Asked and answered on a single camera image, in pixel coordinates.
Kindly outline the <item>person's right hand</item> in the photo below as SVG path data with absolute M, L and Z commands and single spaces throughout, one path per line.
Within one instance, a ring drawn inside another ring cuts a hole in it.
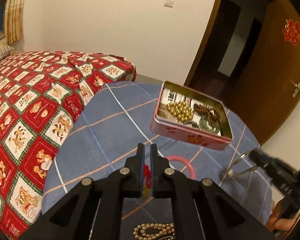
M 285 198 L 282 198 L 274 207 L 265 227 L 273 232 L 274 230 L 289 231 L 295 224 L 298 215 L 294 215 L 293 218 L 280 218 L 280 214 L 283 213 L 283 204 Z

